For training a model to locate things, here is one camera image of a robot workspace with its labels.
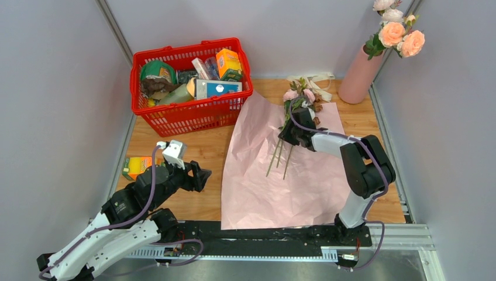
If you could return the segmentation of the purple flower bouquet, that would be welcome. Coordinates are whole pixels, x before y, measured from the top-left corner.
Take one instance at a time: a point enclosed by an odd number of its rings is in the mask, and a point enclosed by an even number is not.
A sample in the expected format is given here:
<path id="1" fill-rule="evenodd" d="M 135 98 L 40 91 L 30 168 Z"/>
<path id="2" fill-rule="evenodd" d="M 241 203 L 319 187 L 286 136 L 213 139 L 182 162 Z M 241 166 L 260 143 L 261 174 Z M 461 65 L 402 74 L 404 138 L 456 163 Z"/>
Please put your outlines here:
<path id="1" fill-rule="evenodd" d="M 295 119 L 301 125 L 315 129 L 316 126 L 320 124 L 320 120 L 316 116 L 316 113 L 322 111 L 322 104 L 324 102 L 325 101 L 320 97 L 320 95 L 314 94 L 303 81 L 301 84 L 290 84 L 290 89 L 283 95 L 284 123 L 278 129 L 281 132 L 283 126 L 285 126 L 288 122 L 293 123 L 292 119 Z M 283 142 L 278 138 L 278 142 L 275 146 L 270 164 L 266 171 L 266 176 L 269 176 L 273 166 L 278 167 L 280 165 L 283 148 L 286 143 L 287 142 Z M 296 147 L 291 144 L 289 145 L 290 148 L 284 167 L 284 176 L 287 174 L 292 150 Z"/>

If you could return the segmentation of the cream ribbon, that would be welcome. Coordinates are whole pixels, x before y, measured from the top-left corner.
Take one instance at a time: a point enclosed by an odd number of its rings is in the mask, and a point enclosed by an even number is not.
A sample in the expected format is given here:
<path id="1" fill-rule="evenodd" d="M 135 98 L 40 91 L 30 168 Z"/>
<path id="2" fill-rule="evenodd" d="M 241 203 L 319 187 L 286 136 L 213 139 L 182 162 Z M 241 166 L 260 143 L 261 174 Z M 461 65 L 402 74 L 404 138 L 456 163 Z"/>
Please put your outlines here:
<path id="1" fill-rule="evenodd" d="M 331 102 L 332 94 L 329 92 L 329 90 L 335 78 L 335 75 L 331 72 L 320 72 L 287 76 L 286 80 L 291 85 L 293 85 L 293 83 L 301 84 L 301 82 L 303 81 L 304 84 L 310 90 L 312 90 L 314 94 L 319 94 L 325 102 Z"/>

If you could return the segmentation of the pink cylindrical vase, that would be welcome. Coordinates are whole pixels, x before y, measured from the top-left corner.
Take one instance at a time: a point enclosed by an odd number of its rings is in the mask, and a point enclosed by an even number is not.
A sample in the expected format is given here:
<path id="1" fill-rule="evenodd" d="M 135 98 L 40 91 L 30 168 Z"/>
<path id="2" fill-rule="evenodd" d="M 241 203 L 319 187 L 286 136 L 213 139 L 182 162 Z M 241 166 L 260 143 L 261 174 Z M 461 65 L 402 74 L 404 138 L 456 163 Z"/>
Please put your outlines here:
<path id="1" fill-rule="evenodd" d="M 357 52 L 338 90 L 340 99 L 348 104 L 359 104 L 368 96 L 368 89 L 383 60 L 384 51 L 368 59 L 364 48 Z"/>

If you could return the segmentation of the peach rose flower stem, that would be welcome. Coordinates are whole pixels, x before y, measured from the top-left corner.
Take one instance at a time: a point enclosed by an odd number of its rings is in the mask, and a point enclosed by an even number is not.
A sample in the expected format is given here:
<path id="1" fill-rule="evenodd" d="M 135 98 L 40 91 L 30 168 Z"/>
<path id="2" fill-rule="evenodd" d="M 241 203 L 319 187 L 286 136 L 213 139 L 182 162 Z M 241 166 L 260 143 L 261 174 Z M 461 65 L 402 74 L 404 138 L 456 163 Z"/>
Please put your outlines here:
<path id="1" fill-rule="evenodd" d="M 418 16 L 412 14 L 402 22 L 384 22 L 378 32 L 378 39 L 387 49 L 393 49 L 402 57 L 416 56 L 425 44 L 425 35 L 420 30 L 413 30 Z"/>

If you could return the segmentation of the pink flower stem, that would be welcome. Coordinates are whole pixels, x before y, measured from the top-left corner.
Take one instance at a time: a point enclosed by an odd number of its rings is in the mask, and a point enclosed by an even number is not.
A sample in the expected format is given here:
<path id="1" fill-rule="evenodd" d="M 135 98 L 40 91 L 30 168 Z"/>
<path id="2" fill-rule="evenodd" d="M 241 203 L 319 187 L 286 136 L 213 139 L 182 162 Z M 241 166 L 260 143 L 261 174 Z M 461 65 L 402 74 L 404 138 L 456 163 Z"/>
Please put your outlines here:
<path id="1" fill-rule="evenodd" d="M 364 45 L 367 60 L 377 57 L 386 49 L 396 47 L 406 34 L 404 13 L 397 9 L 401 1 L 374 1 L 373 11 L 381 16 L 380 28 Z"/>

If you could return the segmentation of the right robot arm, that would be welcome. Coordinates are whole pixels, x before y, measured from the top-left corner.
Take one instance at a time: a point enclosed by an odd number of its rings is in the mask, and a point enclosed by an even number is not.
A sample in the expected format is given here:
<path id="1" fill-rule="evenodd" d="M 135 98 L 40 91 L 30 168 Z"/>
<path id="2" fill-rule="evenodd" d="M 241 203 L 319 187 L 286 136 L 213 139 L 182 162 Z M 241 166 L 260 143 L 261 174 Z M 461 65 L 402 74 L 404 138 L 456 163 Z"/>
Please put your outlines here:
<path id="1" fill-rule="evenodd" d="M 278 135 L 280 140 L 342 160 L 350 195 L 335 216 L 333 239 L 348 245 L 364 229 L 374 200 L 384 195 L 395 181 L 396 173 L 391 161 L 375 135 L 358 138 L 318 129 L 310 108 L 289 107 L 288 114 L 289 119 Z"/>

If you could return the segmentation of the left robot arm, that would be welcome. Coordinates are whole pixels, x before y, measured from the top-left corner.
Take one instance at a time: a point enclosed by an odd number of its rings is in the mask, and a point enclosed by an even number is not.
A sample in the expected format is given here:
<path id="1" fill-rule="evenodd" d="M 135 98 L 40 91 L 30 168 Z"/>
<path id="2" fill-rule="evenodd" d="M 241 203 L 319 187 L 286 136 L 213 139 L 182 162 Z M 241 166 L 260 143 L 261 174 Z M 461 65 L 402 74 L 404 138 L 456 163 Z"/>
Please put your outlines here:
<path id="1" fill-rule="evenodd" d="M 187 239 L 179 222 L 162 203 L 179 189 L 201 192 L 212 172 L 195 161 L 184 167 L 151 165 L 136 180 L 114 193 L 93 221 L 73 241 L 54 253 L 37 258 L 41 280 L 94 280 L 111 265 L 148 245 L 183 250 L 195 243 L 193 262 L 204 251 L 198 238 Z"/>

